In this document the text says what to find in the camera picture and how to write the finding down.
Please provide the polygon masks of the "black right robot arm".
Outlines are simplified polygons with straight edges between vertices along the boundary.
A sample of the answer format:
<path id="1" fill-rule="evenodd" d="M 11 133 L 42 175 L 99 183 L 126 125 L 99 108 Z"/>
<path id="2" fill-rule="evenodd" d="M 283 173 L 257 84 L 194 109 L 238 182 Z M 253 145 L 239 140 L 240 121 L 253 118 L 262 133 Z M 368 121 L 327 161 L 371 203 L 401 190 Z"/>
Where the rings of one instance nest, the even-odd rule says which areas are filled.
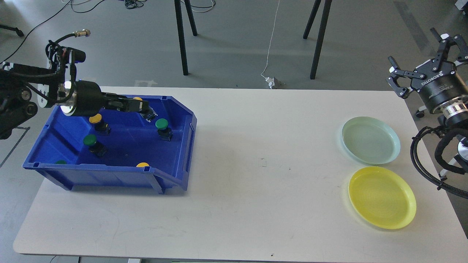
<path id="1" fill-rule="evenodd" d="M 450 36 L 430 29 L 438 41 L 434 58 L 418 65 L 414 70 L 401 70 L 396 60 L 389 56 L 391 63 L 388 85 L 400 98 L 406 99 L 416 92 L 423 102 L 417 111 L 420 117 L 426 110 L 438 114 L 437 127 L 423 127 L 411 143 L 411 161 L 416 170 L 438 190 L 467 198 L 466 190 L 447 183 L 446 172 L 464 175 L 467 173 L 467 121 L 468 89 L 457 73 L 457 67 L 467 64 L 467 43 L 460 34 Z M 418 157 L 418 144 L 422 138 L 434 133 L 440 139 L 434 152 L 436 162 L 442 167 L 438 177 L 431 175 Z"/>

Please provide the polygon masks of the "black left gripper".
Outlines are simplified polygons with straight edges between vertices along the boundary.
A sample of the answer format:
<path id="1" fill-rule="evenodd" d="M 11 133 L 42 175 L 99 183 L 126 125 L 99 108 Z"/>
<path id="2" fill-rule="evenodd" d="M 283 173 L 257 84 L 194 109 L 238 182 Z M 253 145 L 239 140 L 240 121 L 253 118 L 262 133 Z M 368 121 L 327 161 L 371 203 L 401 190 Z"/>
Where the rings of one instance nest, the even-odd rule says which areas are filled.
<path id="1" fill-rule="evenodd" d="M 75 91 L 72 98 L 60 105 L 63 114 L 71 117 L 92 117 L 101 108 L 122 112 L 140 112 L 142 102 L 113 93 L 103 93 L 95 82 L 77 81 L 72 84 Z"/>

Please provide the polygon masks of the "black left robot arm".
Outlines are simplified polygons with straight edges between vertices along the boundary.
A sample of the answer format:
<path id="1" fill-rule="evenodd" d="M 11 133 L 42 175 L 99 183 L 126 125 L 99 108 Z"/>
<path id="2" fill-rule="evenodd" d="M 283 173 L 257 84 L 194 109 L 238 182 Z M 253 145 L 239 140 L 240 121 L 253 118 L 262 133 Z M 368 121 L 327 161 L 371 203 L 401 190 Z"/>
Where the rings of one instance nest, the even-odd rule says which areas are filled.
<path id="1" fill-rule="evenodd" d="M 3 62 L 1 65 L 1 139 L 37 114 L 38 95 L 41 107 L 58 105 L 67 116 L 93 117 L 100 109 L 137 112 L 148 122 L 156 117 L 146 100 L 102 92 L 95 82 L 77 80 L 76 64 L 84 62 L 82 50 L 65 47 L 61 41 L 69 37 L 89 36 L 89 30 L 79 30 L 50 41 L 46 46 L 49 68 Z"/>

